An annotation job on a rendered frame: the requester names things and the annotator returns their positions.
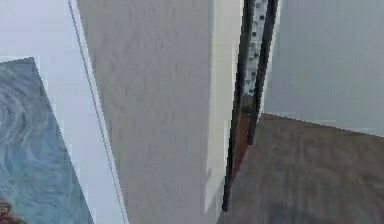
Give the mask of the pale grey room door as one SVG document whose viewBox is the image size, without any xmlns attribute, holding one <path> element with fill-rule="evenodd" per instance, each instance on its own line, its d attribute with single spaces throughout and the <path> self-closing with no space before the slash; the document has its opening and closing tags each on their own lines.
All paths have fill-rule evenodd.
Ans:
<svg viewBox="0 0 384 224">
<path fill-rule="evenodd" d="M 77 0 L 130 224 L 217 224 L 244 0 Z"/>
</svg>

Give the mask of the blue swirl wall picture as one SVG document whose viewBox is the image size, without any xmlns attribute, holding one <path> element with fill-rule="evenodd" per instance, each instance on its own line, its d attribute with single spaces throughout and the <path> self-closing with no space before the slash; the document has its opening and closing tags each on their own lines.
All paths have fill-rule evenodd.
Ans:
<svg viewBox="0 0 384 224">
<path fill-rule="evenodd" d="M 94 224 L 32 57 L 0 63 L 0 224 Z"/>
</svg>

